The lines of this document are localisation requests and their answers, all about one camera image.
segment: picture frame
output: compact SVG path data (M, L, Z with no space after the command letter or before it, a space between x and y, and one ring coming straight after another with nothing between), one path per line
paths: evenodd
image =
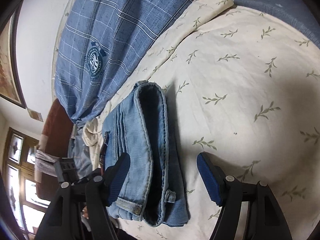
M35 119L35 120L40 121L40 122L43 122L41 113L39 113L39 112L37 112L35 110L32 110L30 108L27 108L27 110L28 110L29 116L32 119Z
M0 97L25 109L16 61L16 34L21 6L22 3L0 34Z

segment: blue plaid blanket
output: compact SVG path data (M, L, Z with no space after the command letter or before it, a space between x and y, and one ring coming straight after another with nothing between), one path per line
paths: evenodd
M55 91L70 119L103 110L153 42L193 0L76 0L59 45Z

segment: blue rubber pad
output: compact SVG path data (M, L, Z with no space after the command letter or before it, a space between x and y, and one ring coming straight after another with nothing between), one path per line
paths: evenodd
M220 195L220 186L201 154L197 157L197 166L210 199L221 207L223 200Z
M129 154L125 154L125 157L122 160L121 166L116 172L109 187L110 192L109 192L108 202L110 204L117 200L120 194L122 185L124 183L124 180L127 177L129 168L130 168L130 156Z

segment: leaf pattern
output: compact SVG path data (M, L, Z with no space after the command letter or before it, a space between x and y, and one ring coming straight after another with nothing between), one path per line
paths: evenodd
M169 87L167 87L166 85L164 86L164 88L162 88L162 91L165 93L165 92L167 92L167 89L169 88Z
M276 58L277 58L277 57L273 57L269 63L265 63L265 65L269 65L269 67L268 67L268 68L266 69L266 71L265 71L265 73L269 72L269 77L272 77L272 76L271 76L271 68L272 68L272 67L277 68L277 67L275 66L275 64L273 63L273 61L274 61Z
M237 59L240 59L239 57L236 57L237 54L234 54L234 55L231 55L231 56L228 56L229 54L226 54L224 57L221 57L219 58L217 61L220 61L220 60L226 60L228 61L228 58L237 58Z
M261 105L261 108L260 108L260 113L256 114L254 116L254 121L255 122L258 117L262 116L266 119L269 119L267 116L266 116L266 113L268 113L269 111L274 111L274 110L281 110L281 108L279 106L276 106L276 107L273 107L273 101L271 102L270 106L266 109L263 109L263 105Z
M182 23L178 24L178 26L176 27L176 30L178 30L178 28L182 25L183 25Z
M307 133L307 132L300 131L300 133L306 137L306 138L303 140L304 142L307 142L307 141L309 141L309 140L315 140L315 144L318 143L318 140L319 140L319 138L320 138L320 133L318 132L318 130L317 130L315 127L314 127L314 129L315 129L316 133L312 133L312 134Z
M187 13L188 13L188 12L186 12L186 13L184 14L184 16L181 17L181 19L183 19L183 18L187 15Z
M221 209L219 209L217 213L212 214L212 215L209 217L209 219L208 219L208 220L210 220L210 219L211 219L211 218L213 218L213 217L218 218L218 217L219 217L219 215L220 215L220 211L221 211Z
M194 51L194 52L192 52L191 54L189 54L188 56L189 56L189 58L186 60L187 62L188 62L188 64L190 64L190 61L191 61L191 58L194 56L196 56L196 54L195 54L195 52L196 51L198 51L197 49Z
M172 58L170 59L170 61L173 61L175 58L177 57L177 54L172 56Z
M217 150L217 148L212 145L212 143L214 142L213 140L209 141L209 142L205 142L203 139L204 139L204 137L202 137L199 141L195 140L192 145L200 144L202 149L203 149L204 145L207 145L209 148L213 148L213 149Z
M226 4L228 0L221 0L220 2L217 2L216 4L220 5L221 3Z
M178 91L176 93L176 96L178 95L178 93L182 93L182 88L184 88L185 86L189 85L189 83L186 83L186 81L183 82L182 86L179 85Z
M159 66L155 66L153 71L156 72L159 68L160 68Z
M219 96L217 95L217 93L216 93L216 94L215 94L216 98L205 98L205 97L202 97L202 98L203 98L204 100L208 100L208 101L205 103L205 105L208 104L208 103L210 103L210 102L212 102L212 101L215 101L214 105L216 105L220 100L224 100L227 95L228 95L228 94L225 94L223 97L219 97Z
M157 235L161 236L161 238L168 239L168 238L164 237L163 234L160 234L160 233L158 232L158 230L156 230L156 232L157 232Z
M311 73L307 73L307 76L306 76L306 77L309 77L309 76L312 76L312 77L314 77L315 79L320 78L320 75L315 74L315 71L314 71L314 70L313 70Z
M194 189L192 189L192 190L187 190L187 189L186 189L186 192L189 193L189 194L191 194L191 193L194 192L194 191L195 191Z
M165 34L165 36L164 36L164 40L165 40L165 38L167 37L169 30L166 32L166 34Z
M220 35L222 35L222 36L224 35L224 38L227 37L227 36L232 37L233 34L235 34L235 33L237 33L237 32L238 32L238 29L237 29L235 32L229 30L229 33L223 33L223 34L220 34Z
M171 49L167 49L167 51L169 52L169 54L171 54L172 52L174 52L174 50L175 50L176 48L177 48L177 47L174 48L174 47L171 46Z
M196 38L201 37L205 33L208 33L208 32L200 33L198 36L196 36Z
M241 11L228 12L228 13L226 14L226 16L228 16L228 15L232 15L232 16L233 16L234 13L238 13L238 12L241 12Z
M266 31L264 29L262 29L261 39L263 40L264 36L270 36L270 34L268 34L268 33L270 33L271 31L274 31L274 30L275 30L275 28L271 29L270 26L269 26L268 30L266 30Z
M164 47L162 47L162 49L159 51L159 53L157 54L157 56L160 55L160 53L163 51Z
M301 190L297 190L297 188L298 188L298 185L296 185L292 190L290 190L290 191L285 191L285 192L283 192L282 193L282 195L281 196L289 196L290 197L290 199L291 199L291 201L293 200L293 198L295 197L295 196L299 196L300 198L302 198L302 199L305 199L305 195L303 194L304 192L305 192L305 190L307 189L307 188L303 188L303 189L301 189Z
M250 165L248 165L248 166L246 166L246 165L245 165L245 166L242 166L242 168L244 168L245 171L244 171L244 173L243 173L242 175L238 176L237 179L241 179L241 182L244 181L245 176L246 176L249 172L250 172L251 176L253 176L253 171L252 171L253 166L254 166L255 164L259 163L259 162L261 162L261 160L260 160L260 161L252 161L252 163L251 163Z
M193 27L196 27L196 29L198 28L198 23L201 23L199 21L200 17L198 17L195 21L193 21L195 23L195 25L193 25Z
M198 10L200 10L203 6L207 6L207 4L199 5L199 9Z
M301 46L302 44L306 44L308 46L309 42L310 42L310 40L305 40L304 38L303 38L303 41L296 41L296 40L294 40L294 41L299 43L299 46Z

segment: glass pane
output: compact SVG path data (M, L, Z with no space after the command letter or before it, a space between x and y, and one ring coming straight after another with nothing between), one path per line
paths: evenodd
M22 148L23 138L14 134L12 135L10 148L9 148L9 158L17 163L20 161L21 148Z
M19 170L8 165L8 198L16 221L24 229L19 203Z
M29 147L27 162L33 165L36 163L36 153L34 147Z
M28 231L35 234L35 231L38 229L44 213L39 210L30 208L26 205L23 205L23 213Z
M45 208L49 206L50 201L38 198L36 193L35 182L26 179L25 185L26 185L26 201L29 201L33 204L36 204Z

